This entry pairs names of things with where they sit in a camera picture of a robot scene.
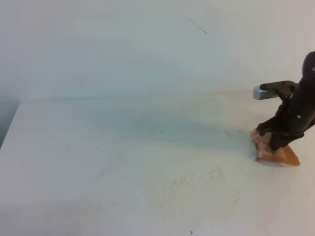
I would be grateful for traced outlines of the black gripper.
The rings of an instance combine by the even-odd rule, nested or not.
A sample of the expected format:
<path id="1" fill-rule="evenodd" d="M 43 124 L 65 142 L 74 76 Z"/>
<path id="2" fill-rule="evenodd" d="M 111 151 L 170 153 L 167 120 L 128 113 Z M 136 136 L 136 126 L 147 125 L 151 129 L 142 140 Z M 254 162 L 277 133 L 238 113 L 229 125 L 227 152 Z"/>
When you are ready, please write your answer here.
<path id="1" fill-rule="evenodd" d="M 303 76 L 291 98 L 279 106 L 276 114 L 256 128 L 260 136 L 272 133 L 270 147 L 278 150 L 304 137 L 314 125 L 315 77 Z"/>

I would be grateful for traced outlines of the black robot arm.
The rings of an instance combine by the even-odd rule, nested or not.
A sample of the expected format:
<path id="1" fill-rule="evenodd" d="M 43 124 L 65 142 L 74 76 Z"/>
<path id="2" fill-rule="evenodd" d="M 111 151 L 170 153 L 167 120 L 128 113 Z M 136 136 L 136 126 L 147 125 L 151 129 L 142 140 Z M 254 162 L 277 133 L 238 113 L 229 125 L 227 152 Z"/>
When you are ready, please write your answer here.
<path id="1" fill-rule="evenodd" d="M 260 135 L 271 134 L 270 147 L 276 151 L 300 139 L 315 125 L 315 53 L 304 59 L 302 78 L 298 83 L 279 81 L 261 84 L 253 89 L 255 100 L 279 97 L 282 104 L 275 115 L 257 127 Z"/>

